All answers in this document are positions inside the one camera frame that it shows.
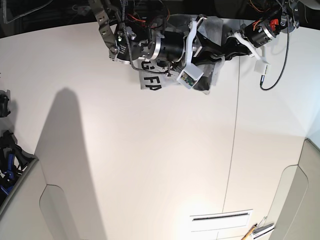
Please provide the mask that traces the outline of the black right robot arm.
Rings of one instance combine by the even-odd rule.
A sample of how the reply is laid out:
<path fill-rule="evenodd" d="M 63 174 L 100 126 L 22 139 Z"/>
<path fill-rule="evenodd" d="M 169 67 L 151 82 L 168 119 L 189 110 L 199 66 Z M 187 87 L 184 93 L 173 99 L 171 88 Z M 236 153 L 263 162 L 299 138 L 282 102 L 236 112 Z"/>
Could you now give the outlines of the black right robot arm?
<path fill-rule="evenodd" d="M 170 76 L 213 62 L 211 41 L 200 32 L 207 17 L 171 14 L 164 0 L 90 0 L 112 61 L 139 72 Z"/>

